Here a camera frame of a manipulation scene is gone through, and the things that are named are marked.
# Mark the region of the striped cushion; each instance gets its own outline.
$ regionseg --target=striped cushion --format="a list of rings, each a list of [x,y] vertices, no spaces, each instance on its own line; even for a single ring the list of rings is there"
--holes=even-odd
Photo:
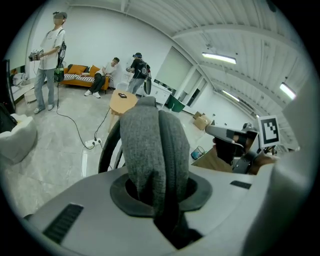
[[[64,80],[72,80],[75,79],[75,77],[78,76],[77,74],[64,74]]]
[[[95,81],[95,78],[91,76],[78,76],[75,79],[89,83],[93,83]]]

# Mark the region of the ceiling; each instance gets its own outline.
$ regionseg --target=ceiling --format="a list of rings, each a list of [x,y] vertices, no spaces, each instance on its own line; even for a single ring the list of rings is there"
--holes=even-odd
[[[282,142],[297,145],[282,114],[291,101],[285,82],[299,93],[311,75],[303,43],[280,10],[267,0],[71,0],[71,6],[105,8],[140,19],[182,47],[214,90],[224,89],[260,116],[277,115]],[[236,64],[202,52],[236,58]]]

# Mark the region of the white chair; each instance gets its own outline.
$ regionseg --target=white chair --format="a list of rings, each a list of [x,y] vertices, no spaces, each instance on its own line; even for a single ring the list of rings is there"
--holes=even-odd
[[[0,133],[0,156],[10,164],[19,163],[31,150],[37,137],[36,122],[31,116],[12,114],[18,124],[12,131]]]
[[[119,83],[116,85],[116,89],[117,89],[117,90],[126,91],[126,90],[128,89],[128,86],[129,86],[129,83],[128,83],[128,82],[122,81],[122,82],[119,82]]]

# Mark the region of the wooden table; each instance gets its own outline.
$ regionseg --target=wooden table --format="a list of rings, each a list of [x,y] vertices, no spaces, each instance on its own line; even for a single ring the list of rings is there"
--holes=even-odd
[[[119,93],[126,95],[126,98],[121,98],[118,95]],[[110,104],[109,104],[111,109],[111,120],[110,120],[110,125],[108,130],[109,133],[113,126],[115,116],[123,115],[127,110],[133,108],[136,105],[137,101],[138,101],[137,97],[130,92],[127,92],[125,90],[117,90],[117,89],[113,91]]]

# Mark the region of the black cap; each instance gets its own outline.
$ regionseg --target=black cap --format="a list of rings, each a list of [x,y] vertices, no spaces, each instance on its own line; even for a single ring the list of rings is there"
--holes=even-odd
[[[137,52],[136,54],[132,55],[132,57],[142,58],[142,54],[140,52]]]
[[[68,17],[67,13],[64,11],[56,11],[53,13],[55,18],[61,19],[63,17],[63,19],[66,19]]]

